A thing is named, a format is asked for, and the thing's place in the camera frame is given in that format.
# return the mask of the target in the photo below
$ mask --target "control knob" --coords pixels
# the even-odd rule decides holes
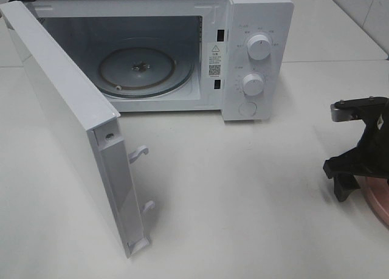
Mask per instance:
[[[249,97],[259,95],[264,88],[264,77],[259,74],[246,75],[242,80],[244,94]]]
[[[271,39],[265,34],[251,37],[247,42],[247,52],[254,60],[265,59],[270,54]]]

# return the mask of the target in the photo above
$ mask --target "microwave oven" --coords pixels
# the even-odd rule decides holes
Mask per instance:
[[[127,256],[148,244],[129,169],[148,149],[126,153],[119,112],[268,119],[293,8],[291,0],[0,5],[53,132]]]

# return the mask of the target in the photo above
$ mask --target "microwave door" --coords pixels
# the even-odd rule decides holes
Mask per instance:
[[[130,256],[148,241],[117,121],[120,114],[22,2],[1,4],[0,11],[52,132]],[[145,151],[130,154],[130,161]]]

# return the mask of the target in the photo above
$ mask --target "wall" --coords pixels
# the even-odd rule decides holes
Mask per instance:
[[[389,0],[334,0],[389,53]]]

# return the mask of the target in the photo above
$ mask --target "sticker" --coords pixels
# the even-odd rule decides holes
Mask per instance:
[[[208,43],[208,76],[219,78],[223,74],[223,59],[225,44],[221,42]]]
[[[378,121],[377,121],[377,127],[378,127],[378,130],[381,129],[382,125],[384,124],[384,120],[382,118],[382,115],[379,116],[378,118]]]

